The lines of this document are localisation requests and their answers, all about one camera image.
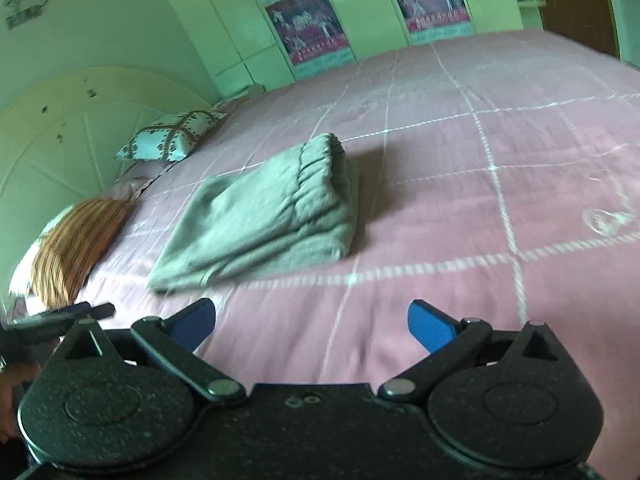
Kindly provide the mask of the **grey knit pants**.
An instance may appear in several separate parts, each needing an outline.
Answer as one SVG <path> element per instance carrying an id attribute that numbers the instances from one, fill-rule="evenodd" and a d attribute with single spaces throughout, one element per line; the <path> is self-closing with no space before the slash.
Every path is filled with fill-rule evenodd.
<path id="1" fill-rule="evenodd" d="M 332 133 L 248 174 L 211 177 L 183 211 L 149 289 L 204 288 L 337 262 L 352 247 L 358 194 L 358 166 Z"/>

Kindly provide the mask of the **orange striped pillow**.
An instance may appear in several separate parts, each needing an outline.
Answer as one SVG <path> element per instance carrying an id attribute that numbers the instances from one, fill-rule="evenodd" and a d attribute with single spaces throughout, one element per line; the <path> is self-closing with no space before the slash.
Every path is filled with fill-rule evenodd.
<path id="1" fill-rule="evenodd" d="M 135 206 L 134 200 L 84 200 L 47 234 L 32 263 L 30 279 L 32 293 L 48 310 L 75 302 Z"/>

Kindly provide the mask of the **pink quilted bedspread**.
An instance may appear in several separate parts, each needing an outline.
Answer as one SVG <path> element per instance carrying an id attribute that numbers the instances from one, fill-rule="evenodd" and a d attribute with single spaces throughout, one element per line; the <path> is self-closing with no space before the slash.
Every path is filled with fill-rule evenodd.
<path id="1" fill-rule="evenodd" d="M 196 190 L 326 132 L 360 169 L 352 253 L 209 289 L 200 356 L 245 385 L 377 385 L 424 357 L 413 299 L 500 330 L 543 320 L 603 405 L 592 466 L 637 478 L 639 73 L 550 32 L 405 48 L 246 102 L 142 194 L 82 299 L 114 304 L 115 327 L 190 304 L 146 283 Z"/>

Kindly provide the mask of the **cream arched headboard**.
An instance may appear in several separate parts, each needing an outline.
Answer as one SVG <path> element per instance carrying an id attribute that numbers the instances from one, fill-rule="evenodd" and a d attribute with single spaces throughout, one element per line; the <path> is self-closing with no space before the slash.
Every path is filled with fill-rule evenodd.
<path id="1" fill-rule="evenodd" d="M 102 66 L 55 77 L 2 110 L 1 310 L 11 310 L 12 274 L 44 225 L 124 173 L 115 155 L 139 129 L 209 105 L 166 76 Z"/>

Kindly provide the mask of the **white patterned pillow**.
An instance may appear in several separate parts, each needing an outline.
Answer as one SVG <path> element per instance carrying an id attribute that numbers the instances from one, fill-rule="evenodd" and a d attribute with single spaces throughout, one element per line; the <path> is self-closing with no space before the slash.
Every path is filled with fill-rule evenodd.
<path id="1" fill-rule="evenodd" d="M 224 118 L 226 114 L 219 110 L 191 110 L 160 116 L 129 139 L 115 158 L 181 162 Z"/>

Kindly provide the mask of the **green wardrobe with posters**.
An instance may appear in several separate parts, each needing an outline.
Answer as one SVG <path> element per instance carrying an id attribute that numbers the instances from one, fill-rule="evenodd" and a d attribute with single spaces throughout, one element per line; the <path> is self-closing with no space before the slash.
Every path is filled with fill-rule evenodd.
<path id="1" fill-rule="evenodd" d="M 220 94 L 404 47 L 523 28 L 518 0 L 169 0 Z"/>

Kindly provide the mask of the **brown wooden door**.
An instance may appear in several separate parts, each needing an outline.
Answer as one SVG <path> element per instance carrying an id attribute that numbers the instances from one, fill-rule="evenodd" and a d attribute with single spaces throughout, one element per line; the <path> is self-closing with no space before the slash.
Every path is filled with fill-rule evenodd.
<path id="1" fill-rule="evenodd" d="M 542 0 L 544 30 L 618 57 L 611 0 Z"/>

